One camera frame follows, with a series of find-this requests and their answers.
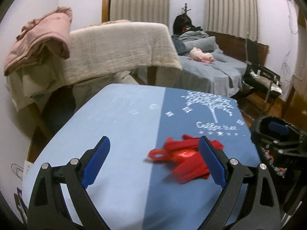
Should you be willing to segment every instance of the pink blanket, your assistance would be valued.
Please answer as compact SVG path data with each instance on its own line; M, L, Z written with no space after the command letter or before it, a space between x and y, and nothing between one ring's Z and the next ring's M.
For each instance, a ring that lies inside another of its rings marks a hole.
M68 59L72 18L71 8L57 7L23 26L5 60L4 75L23 66L39 64L50 53Z

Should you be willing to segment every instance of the hanging cord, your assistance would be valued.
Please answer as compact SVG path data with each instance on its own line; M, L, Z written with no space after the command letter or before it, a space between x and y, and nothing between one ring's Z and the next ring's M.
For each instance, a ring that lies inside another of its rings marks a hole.
M294 40L294 35L298 34L298 31L294 31L293 30L293 17L292 17L292 12L291 12L291 8L290 8L290 4L289 1L287 0L287 5L288 5L288 9L289 9L289 29L290 29L290 40L289 40L289 52L285 55L283 62L281 64L281 70L282 73L285 77L285 81L286 82L291 82L292 77L290 78L290 80L287 80L287 76L291 73L291 69L288 65L288 60L289 60L289 56L292 53L292 50L294 48L293 45L293 40Z
M19 166L18 164L13 163L11 165L11 170L19 179L22 180L22 175L20 175L19 173L21 172L23 174L23 167Z

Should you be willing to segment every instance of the curtain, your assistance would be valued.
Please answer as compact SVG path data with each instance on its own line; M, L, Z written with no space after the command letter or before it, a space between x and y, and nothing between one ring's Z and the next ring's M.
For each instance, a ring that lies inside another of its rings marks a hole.
M206 0L207 31L258 39L257 0Z
M111 0L110 20L157 22L168 26L169 0Z

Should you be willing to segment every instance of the tree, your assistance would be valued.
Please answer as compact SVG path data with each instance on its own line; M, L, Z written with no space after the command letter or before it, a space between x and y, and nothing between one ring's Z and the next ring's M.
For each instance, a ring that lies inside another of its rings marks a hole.
M230 111L230 108L233 108L233 106L230 104L230 100L215 94L208 94L203 92L191 92L188 91L187 96L181 96L187 100L186 104L187 106L190 106L194 103L200 103L202 105L207 106L214 118L215 123L217 123L217 118L215 115L215 109L223 109L223 111L226 111L229 116L232 116L232 112Z

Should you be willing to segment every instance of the table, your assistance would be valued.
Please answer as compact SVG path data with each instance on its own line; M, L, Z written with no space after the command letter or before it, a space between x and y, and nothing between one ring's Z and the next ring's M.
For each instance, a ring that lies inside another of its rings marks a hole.
M148 152L162 148L167 137L181 140L183 134L219 140L226 155L244 165L256 167L260 163L235 100L173 88L111 84L86 103L45 147L23 182L23 199L28 206L43 163L65 165L107 136L110 153L87 192L109 227L197 229L221 187L212 177L177 184L170 175L170 164L146 161ZM73 221L80 224L66 185L62 190ZM238 214L245 190L242 186L229 222Z

